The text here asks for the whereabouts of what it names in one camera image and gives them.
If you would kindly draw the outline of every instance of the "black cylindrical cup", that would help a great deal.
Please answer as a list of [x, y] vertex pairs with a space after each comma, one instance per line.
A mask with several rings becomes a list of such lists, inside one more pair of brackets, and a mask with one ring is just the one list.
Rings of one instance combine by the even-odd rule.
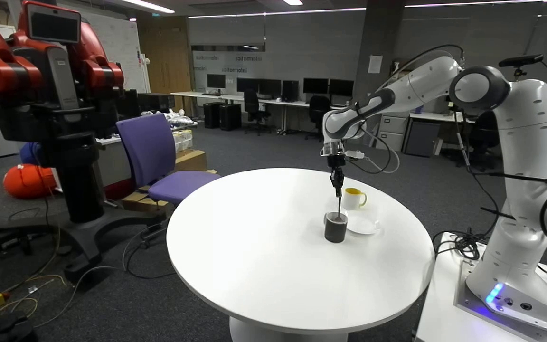
[[324, 216], [324, 237], [334, 243], [345, 240], [345, 231], [348, 227], [348, 217], [336, 211]]

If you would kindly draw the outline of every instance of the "yellow mug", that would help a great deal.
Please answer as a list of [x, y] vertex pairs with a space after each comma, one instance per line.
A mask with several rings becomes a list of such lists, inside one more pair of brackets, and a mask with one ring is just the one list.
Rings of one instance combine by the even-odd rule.
[[341, 201], [343, 208], [347, 210], [356, 210], [364, 206], [367, 203], [366, 193], [356, 188], [346, 188], [343, 192], [343, 199]]

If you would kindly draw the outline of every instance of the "purple chair backrest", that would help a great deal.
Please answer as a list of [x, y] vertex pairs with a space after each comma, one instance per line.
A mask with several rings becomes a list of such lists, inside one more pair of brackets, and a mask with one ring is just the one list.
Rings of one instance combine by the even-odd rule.
[[174, 170], [174, 137], [163, 114], [118, 121], [117, 130], [130, 158], [136, 186], [149, 184]]

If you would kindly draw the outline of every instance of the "orange exercise ball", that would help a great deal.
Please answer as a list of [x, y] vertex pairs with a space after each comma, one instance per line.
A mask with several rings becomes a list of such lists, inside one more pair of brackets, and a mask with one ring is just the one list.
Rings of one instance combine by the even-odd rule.
[[56, 188], [52, 169], [31, 164], [12, 167], [4, 177], [4, 189], [17, 199], [37, 199]]

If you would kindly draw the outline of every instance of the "paper sign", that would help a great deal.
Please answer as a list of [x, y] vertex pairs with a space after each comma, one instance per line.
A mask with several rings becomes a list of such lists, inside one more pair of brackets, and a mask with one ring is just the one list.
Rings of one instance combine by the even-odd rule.
[[368, 63], [368, 73], [378, 74], [381, 71], [381, 62], [384, 60], [383, 56], [371, 55], [371, 60]]

